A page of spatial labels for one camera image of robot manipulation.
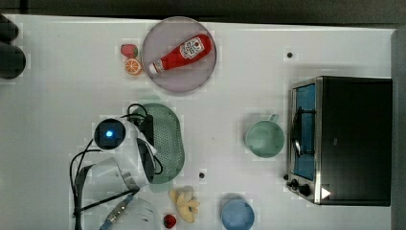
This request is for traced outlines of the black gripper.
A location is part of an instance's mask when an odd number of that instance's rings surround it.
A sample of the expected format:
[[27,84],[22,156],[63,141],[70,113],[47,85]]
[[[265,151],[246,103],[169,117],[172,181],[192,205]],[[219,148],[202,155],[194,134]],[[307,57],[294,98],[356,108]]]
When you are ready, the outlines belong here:
[[153,117],[151,115],[133,113],[127,117],[127,120],[145,135],[151,145],[154,145],[154,127]]

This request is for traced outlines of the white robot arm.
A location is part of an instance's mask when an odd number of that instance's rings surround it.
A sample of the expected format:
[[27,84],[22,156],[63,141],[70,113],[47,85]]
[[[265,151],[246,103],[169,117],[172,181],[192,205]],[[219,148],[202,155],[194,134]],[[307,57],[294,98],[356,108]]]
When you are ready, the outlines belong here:
[[91,141],[72,159],[78,166],[69,169],[75,230],[82,230],[85,211],[118,198],[121,202],[100,227],[107,230],[134,195],[162,172],[153,144],[149,114],[126,114],[96,125]]

